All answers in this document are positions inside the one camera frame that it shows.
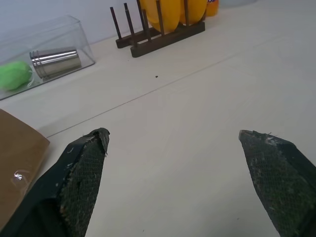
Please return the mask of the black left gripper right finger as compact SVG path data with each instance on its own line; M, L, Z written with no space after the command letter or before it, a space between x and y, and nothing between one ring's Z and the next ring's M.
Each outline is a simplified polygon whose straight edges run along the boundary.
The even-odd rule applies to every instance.
M291 142L257 131L239 132L251 180L282 237L316 235L316 167Z

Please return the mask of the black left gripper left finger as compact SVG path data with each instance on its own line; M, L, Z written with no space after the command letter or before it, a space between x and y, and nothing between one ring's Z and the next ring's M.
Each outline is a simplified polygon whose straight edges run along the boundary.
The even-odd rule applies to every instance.
M110 132L91 131L68 144L33 184L2 237L83 237L99 192Z

